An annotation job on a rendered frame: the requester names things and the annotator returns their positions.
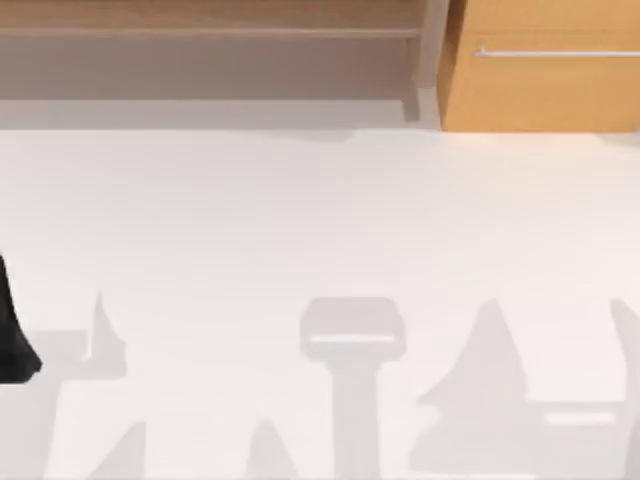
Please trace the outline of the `open wooden shelf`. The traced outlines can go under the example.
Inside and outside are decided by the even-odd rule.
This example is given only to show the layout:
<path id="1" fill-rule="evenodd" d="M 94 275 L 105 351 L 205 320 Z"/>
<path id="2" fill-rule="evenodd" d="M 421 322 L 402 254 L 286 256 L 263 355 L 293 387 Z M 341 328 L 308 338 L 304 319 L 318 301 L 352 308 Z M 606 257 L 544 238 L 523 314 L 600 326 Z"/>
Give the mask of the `open wooden shelf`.
<path id="1" fill-rule="evenodd" d="M 449 0 L 0 0 L 0 101 L 376 102 L 420 115 Z"/>

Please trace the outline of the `wooden cupboard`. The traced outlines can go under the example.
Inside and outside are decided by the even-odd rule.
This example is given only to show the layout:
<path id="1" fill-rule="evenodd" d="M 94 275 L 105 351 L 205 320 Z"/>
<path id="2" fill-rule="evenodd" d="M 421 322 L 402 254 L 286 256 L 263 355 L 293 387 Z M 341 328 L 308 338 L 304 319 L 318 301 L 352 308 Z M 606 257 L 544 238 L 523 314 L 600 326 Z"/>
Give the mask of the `wooden cupboard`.
<path id="1" fill-rule="evenodd" d="M 640 58 L 484 58 L 488 50 L 640 51 L 640 0 L 450 0 L 437 75 L 448 132 L 640 130 Z"/>

